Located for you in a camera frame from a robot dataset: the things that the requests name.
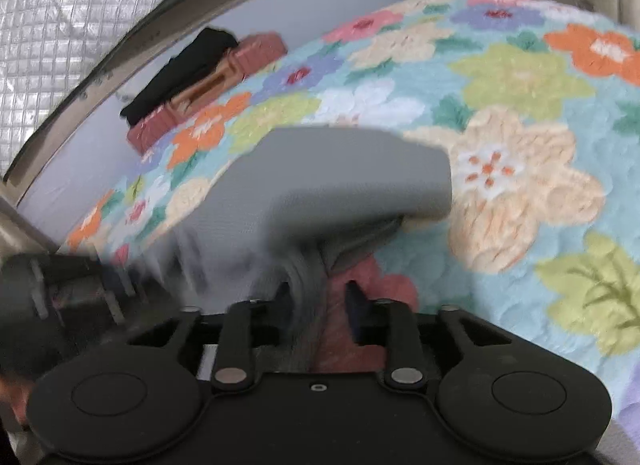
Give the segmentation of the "grey knit garment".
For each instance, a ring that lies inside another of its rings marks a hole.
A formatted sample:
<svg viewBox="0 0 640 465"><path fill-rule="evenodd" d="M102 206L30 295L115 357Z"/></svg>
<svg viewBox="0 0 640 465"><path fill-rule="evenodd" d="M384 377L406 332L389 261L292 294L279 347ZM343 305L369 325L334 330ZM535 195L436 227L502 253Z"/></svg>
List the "grey knit garment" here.
<svg viewBox="0 0 640 465"><path fill-rule="evenodd" d="M286 286L291 324L257 362L305 372L320 345L330 277L372 254L405 217L445 218L451 199L449 156L439 146L376 129L277 128L132 267L206 312L269 300Z"/></svg>

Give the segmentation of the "floral quilted bedspread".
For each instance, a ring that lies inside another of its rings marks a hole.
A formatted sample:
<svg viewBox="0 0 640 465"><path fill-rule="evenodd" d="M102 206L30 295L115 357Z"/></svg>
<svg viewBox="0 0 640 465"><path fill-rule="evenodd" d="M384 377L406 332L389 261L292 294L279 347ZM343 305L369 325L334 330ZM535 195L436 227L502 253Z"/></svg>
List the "floral quilted bedspread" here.
<svg viewBox="0 0 640 465"><path fill-rule="evenodd" d="M405 0L334 29L168 133L66 240L127 261L278 126L393 131L443 147L454 205L330 288L322 371L366 369L342 292L457 303L597 374L639 439L639 38L540 0Z"/></svg>

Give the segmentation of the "black folded garment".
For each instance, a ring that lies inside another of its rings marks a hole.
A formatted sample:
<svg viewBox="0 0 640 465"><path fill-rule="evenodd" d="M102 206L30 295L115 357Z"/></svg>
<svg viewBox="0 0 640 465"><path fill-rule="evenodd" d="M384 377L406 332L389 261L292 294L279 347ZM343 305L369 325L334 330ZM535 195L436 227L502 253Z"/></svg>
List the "black folded garment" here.
<svg viewBox="0 0 640 465"><path fill-rule="evenodd" d="M239 41L230 32L203 28L120 111L120 117L127 121L129 128L134 128L157 107L213 72L224 55L238 45Z"/></svg>

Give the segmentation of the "silver quilted window cover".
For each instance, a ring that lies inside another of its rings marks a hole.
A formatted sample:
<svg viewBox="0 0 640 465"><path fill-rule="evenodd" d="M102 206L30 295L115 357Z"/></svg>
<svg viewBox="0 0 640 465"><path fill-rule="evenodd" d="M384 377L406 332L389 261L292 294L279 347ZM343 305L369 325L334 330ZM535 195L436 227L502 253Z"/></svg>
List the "silver quilted window cover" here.
<svg viewBox="0 0 640 465"><path fill-rule="evenodd" d="M1 0L1 168L162 0Z"/></svg>

